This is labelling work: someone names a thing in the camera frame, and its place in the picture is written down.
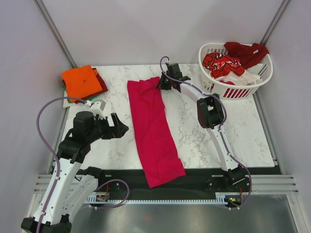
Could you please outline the pink t-shirt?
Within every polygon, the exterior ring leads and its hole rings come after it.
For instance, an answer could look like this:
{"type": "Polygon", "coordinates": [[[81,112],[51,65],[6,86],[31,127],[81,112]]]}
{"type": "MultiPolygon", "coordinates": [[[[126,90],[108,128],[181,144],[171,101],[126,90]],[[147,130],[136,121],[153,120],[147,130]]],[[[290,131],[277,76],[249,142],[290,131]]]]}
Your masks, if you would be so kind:
{"type": "Polygon", "coordinates": [[[159,77],[128,81],[127,91],[138,156],[150,188],[184,176],[166,119],[159,77]]]}

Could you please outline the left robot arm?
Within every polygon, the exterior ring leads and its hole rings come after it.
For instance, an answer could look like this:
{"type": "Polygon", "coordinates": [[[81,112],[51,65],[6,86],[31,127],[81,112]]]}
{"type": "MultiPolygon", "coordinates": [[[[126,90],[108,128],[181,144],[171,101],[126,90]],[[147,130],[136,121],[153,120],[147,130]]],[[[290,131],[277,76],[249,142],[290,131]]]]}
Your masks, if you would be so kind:
{"type": "Polygon", "coordinates": [[[111,114],[114,125],[100,111],[78,112],[73,127],[59,144],[56,168],[40,206],[31,217],[24,218],[21,228],[27,233],[69,233],[72,222],[87,197],[105,189],[104,171],[97,167],[80,167],[99,139],[121,138],[129,130],[117,114],[111,114]]]}

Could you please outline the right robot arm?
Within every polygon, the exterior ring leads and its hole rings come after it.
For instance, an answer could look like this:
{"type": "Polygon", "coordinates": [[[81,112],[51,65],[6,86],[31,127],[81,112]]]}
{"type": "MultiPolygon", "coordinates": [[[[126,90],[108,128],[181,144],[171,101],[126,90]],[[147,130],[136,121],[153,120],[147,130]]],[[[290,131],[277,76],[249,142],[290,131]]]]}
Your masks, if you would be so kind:
{"type": "Polygon", "coordinates": [[[212,138],[220,158],[221,168],[224,173],[223,187],[228,191],[234,191],[245,181],[245,174],[243,166],[236,159],[223,129],[223,125],[227,120],[225,106],[217,94],[203,92],[193,84],[190,77],[184,76],[179,64],[168,61],[165,65],[167,67],[166,71],[160,64],[161,77],[156,88],[160,90],[175,89],[196,103],[198,122],[212,138]]]}

